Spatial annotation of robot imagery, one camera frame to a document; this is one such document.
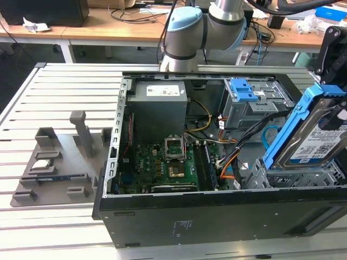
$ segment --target white table leg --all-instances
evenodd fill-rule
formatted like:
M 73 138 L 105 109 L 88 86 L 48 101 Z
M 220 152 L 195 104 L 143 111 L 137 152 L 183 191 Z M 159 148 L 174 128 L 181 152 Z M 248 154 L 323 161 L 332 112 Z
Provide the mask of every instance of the white table leg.
M 299 58 L 300 53 L 295 53 L 292 63 L 295 64 Z
M 12 47 L 11 47 L 11 43 L 0 43 L 0 47 L 1 47 L 1 49 L 3 49 L 4 51 L 6 51 L 6 53 L 8 54 L 8 55 L 13 55 L 14 54 L 14 52 L 13 52 L 13 49 L 12 49 Z
M 63 52 L 65 62 L 76 63 L 74 52 L 72 50 L 72 45 L 70 45 L 70 42 L 68 40 L 59 41 L 58 44 L 60 45 L 61 51 Z
M 111 46 L 105 46 L 106 58 L 112 58 Z

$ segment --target floor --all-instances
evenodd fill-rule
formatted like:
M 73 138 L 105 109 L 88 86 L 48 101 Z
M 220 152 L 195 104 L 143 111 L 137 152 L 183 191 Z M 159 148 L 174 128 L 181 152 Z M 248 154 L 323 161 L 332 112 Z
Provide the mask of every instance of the floor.
M 36 62 L 64 62 L 60 50 L 53 52 L 52 45 L 22 44 Z M 34 63 L 19 46 L 13 46 L 14 54 L 0 56 L 0 111 L 2 111 L 23 81 L 33 69 Z M 112 58 L 106 58 L 103 46 L 74 46 L 76 61 L 79 63 L 156 63 L 156 48 L 112 47 Z M 210 52 L 209 64 L 234 65 L 238 51 Z M 268 53 L 262 66 L 293 66 L 294 53 Z M 204 64 L 202 51 L 197 55 L 198 63 Z M 249 60 L 248 65 L 256 65 L 256 60 Z

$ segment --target desk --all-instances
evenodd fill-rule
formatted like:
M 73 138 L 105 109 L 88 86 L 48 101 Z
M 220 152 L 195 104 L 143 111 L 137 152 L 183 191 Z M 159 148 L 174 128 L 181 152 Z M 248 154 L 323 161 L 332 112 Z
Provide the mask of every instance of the desk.
M 244 73 L 244 67 L 199 66 L 202 72 Z M 306 69 L 248 67 L 288 74 L 304 90 L 313 84 Z M 89 204 L 13 208 L 12 193 L 36 145 L 39 127 L 75 133 L 71 110 L 86 110 L 92 132 L 112 127 L 121 72 L 158 71 L 156 65 L 47 64 L 34 68 L 0 115 L 0 259 L 253 259 L 270 254 L 283 260 L 346 259 L 347 217 L 313 237 L 116 250 Z
M 73 53 L 71 46 L 68 44 L 68 41 L 64 41 L 61 38 L 66 26 L 52 26 L 50 31 L 33 34 L 21 25 L 7 25 L 4 19 L 1 19 L 1 23 L 18 43 L 58 44 L 61 46 L 65 61 L 75 62 L 74 57 L 70 55 L 70 53 Z M 2 27 L 0 27 L 0 42 L 14 43 Z
M 143 16 L 145 14 L 132 15 L 133 18 Z M 165 19 L 165 15 L 158 17 L 162 23 Z M 266 26 L 267 20 L 258 20 L 258 22 Z M 294 21 L 284 21 L 280 30 L 272 29 L 276 37 L 268 50 L 318 53 L 324 33 L 300 35 L 292 28 L 294 23 Z M 59 44 L 66 62 L 75 62 L 72 45 L 156 47 L 162 30 L 163 25 L 158 22 L 128 24 L 116 21 L 109 15 L 107 9 L 90 9 L 89 17 L 83 27 L 52 27 L 49 32 L 37 34 L 28 32 L 19 25 L 9 27 L 9 33 L 13 34 L 20 43 Z M 0 29 L 0 42 L 13 41 Z M 256 34 L 250 29 L 247 39 L 239 47 L 241 54 L 249 52 L 255 44 Z

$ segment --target hard drive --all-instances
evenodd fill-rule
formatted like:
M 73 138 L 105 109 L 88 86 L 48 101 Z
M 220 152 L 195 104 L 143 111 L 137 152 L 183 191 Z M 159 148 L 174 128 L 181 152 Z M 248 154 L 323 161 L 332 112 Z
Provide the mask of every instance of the hard drive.
M 267 168 L 292 170 L 320 166 L 346 147 L 346 124 L 334 130 L 322 127 L 322 121 L 345 96 L 342 90 L 332 87 L 314 85 L 305 92 L 263 157 Z

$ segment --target aluminum extrusion table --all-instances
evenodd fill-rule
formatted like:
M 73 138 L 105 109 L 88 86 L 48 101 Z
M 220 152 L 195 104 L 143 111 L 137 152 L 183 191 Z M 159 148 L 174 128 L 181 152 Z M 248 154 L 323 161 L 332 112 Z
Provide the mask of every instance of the aluminum extrusion table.
M 35 147 L 39 127 L 74 133 L 72 110 L 85 110 L 92 132 L 112 127 L 124 71 L 157 71 L 155 65 L 46 64 L 34 68 L 0 116 L 0 259 L 346 259 L 347 217 L 313 237 L 116 250 L 92 204 L 13 208 L 12 193 Z M 203 72 L 287 73 L 300 90 L 313 84 L 294 67 L 200 66 Z

